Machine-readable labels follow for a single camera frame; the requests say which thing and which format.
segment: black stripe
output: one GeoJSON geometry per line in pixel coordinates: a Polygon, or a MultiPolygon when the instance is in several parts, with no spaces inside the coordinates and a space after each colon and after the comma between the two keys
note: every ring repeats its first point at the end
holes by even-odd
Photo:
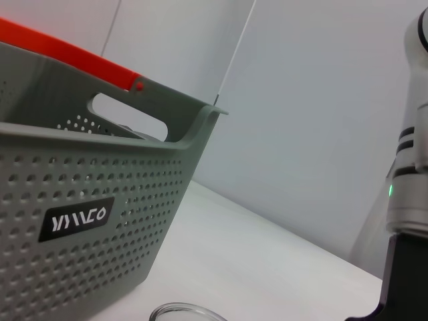
{"type": "Polygon", "coordinates": [[[404,129],[399,137],[399,140],[402,139],[402,137],[413,134],[415,132],[415,127],[408,127],[406,129],[404,129]]]}
{"type": "Polygon", "coordinates": [[[413,147],[413,139],[411,140],[406,140],[405,142],[402,142],[398,147],[397,147],[397,152],[395,154],[398,154],[400,150],[406,149],[406,148],[411,148],[413,147]]]}
{"type": "Polygon", "coordinates": [[[421,41],[423,47],[425,48],[426,51],[428,51],[427,38],[425,38],[425,35],[423,33],[423,16],[424,16],[425,12],[426,12],[426,9],[419,16],[419,20],[417,22],[417,34],[419,36],[419,40],[421,41]]]}
{"type": "Polygon", "coordinates": [[[416,171],[416,168],[414,166],[402,167],[395,171],[393,179],[398,176],[409,175],[409,174],[419,174],[419,173],[416,171]]]}

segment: glass rim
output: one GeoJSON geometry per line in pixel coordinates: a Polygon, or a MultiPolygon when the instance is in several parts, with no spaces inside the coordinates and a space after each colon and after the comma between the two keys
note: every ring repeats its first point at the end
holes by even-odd
{"type": "Polygon", "coordinates": [[[171,303],[167,303],[167,304],[163,304],[162,306],[159,306],[152,312],[148,321],[156,321],[156,319],[159,316],[162,316],[163,314],[166,314],[169,312],[179,312],[179,311],[186,311],[194,314],[199,314],[201,316],[206,317],[206,319],[210,321],[227,321],[222,316],[202,306],[196,306],[194,304],[181,303],[181,302],[171,302],[171,303]]]}

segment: ventilation hole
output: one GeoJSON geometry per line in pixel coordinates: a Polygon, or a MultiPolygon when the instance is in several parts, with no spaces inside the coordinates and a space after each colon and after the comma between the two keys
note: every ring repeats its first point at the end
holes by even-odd
{"type": "Polygon", "coordinates": [[[26,232],[27,236],[32,236],[34,233],[35,233],[35,226],[28,227],[26,232]]]}
{"type": "Polygon", "coordinates": [[[52,259],[54,258],[54,255],[55,255],[55,253],[54,252],[49,252],[47,255],[46,255],[46,262],[50,262],[50,261],[52,261],[52,259]]]}
{"type": "Polygon", "coordinates": [[[75,271],[75,272],[73,273],[72,278],[73,278],[73,279],[76,279],[76,278],[78,278],[79,276],[80,276],[80,270],[77,270],[77,271],[75,271]]]}
{"type": "Polygon", "coordinates": [[[10,231],[9,236],[11,238],[15,238],[18,236],[18,234],[19,234],[19,229],[17,227],[15,227],[10,231]]]}
{"type": "Polygon", "coordinates": [[[30,199],[30,197],[31,197],[31,194],[26,192],[26,193],[22,194],[21,201],[27,202],[30,199]]]}
{"type": "Polygon", "coordinates": [[[64,165],[68,165],[72,162],[72,159],[70,157],[67,157],[66,159],[64,159],[64,165]]]}
{"type": "Polygon", "coordinates": [[[52,292],[48,292],[46,295],[45,295],[45,297],[44,297],[44,301],[49,301],[50,300],[50,298],[52,297],[52,292]]]}
{"type": "Polygon", "coordinates": [[[40,276],[45,277],[46,274],[48,274],[48,273],[49,273],[49,268],[48,267],[44,267],[42,269],[42,271],[40,272],[40,276]]]}
{"type": "Polygon", "coordinates": [[[46,198],[45,192],[40,192],[39,195],[37,196],[38,201],[43,201],[45,198],[46,198]]]}
{"type": "Polygon", "coordinates": [[[65,174],[62,174],[62,175],[60,175],[60,177],[58,177],[58,181],[60,183],[63,183],[66,179],[67,179],[67,175],[65,175],[65,174]]]}
{"type": "Polygon", "coordinates": [[[55,200],[55,201],[57,201],[60,197],[61,197],[61,192],[60,191],[56,191],[54,194],[53,194],[53,199],[55,200]]]}
{"type": "Polygon", "coordinates": [[[74,196],[76,196],[76,192],[71,190],[67,193],[67,198],[72,199],[74,196]]]}
{"type": "Polygon", "coordinates": [[[13,195],[11,193],[8,193],[3,196],[3,202],[6,204],[10,203],[12,199],[13,199],[13,195]]]}
{"type": "Polygon", "coordinates": [[[24,289],[22,289],[22,291],[21,291],[21,296],[27,296],[28,293],[30,292],[30,290],[31,290],[30,286],[24,287],[24,289]]]}
{"type": "Polygon", "coordinates": [[[53,272],[58,273],[61,269],[62,269],[62,264],[59,263],[53,268],[53,272]]]}
{"type": "Polygon", "coordinates": [[[14,183],[16,183],[17,181],[18,181],[18,175],[13,174],[13,175],[9,176],[9,183],[10,183],[10,184],[14,184],[14,183]]]}
{"type": "Polygon", "coordinates": [[[52,175],[47,174],[43,177],[43,182],[48,183],[52,180],[52,175]]]}
{"type": "Polygon", "coordinates": [[[38,156],[36,156],[36,157],[33,157],[33,160],[32,160],[32,163],[33,163],[33,165],[37,165],[37,164],[39,164],[40,163],[40,157],[38,157],[38,156]]]}
{"type": "Polygon", "coordinates": [[[31,264],[32,265],[37,265],[40,262],[40,255],[36,255],[31,259],[31,264]]]}
{"type": "Polygon", "coordinates": [[[56,285],[57,282],[58,282],[58,279],[57,278],[53,278],[52,280],[49,281],[49,285],[48,286],[50,288],[53,288],[56,285]]]}
{"type": "Polygon", "coordinates": [[[15,165],[20,165],[23,161],[23,157],[22,156],[16,156],[15,159],[13,160],[13,162],[15,163],[15,165]]]}
{"type": "Polygon", "coordinates": [[[35,181],[35,175],[28,175],[27,183],[32,184],[35,181]]]}

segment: red handle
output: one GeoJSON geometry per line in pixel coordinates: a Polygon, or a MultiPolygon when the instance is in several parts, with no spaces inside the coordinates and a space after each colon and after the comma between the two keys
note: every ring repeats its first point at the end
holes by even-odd
{"type": "Polygon", "coordinates": [[[139,74],[50,35],[0,18],[0,41],[41,54],[130,90],[139,74]]]}

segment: white wall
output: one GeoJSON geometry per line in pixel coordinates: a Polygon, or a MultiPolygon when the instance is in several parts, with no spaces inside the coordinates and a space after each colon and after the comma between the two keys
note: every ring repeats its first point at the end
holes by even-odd
{"type": "MultiPolygon", "coordinates": [[[[104,57],[211,104],[253,0],[122,1],[104,57]]],[[[103,99],[97,113],[162,139],[165,129],[103,99]]]]}
{"type": "Polygon", "coordinates": [[[119,0],[0,0],[0,16],[101,54],[119,0]]]}
{"type": "Polygon", "coordinates": [[[427,5],[258,1],[195,180],[348,259],[395,157],[403,35],[427,5]]]}

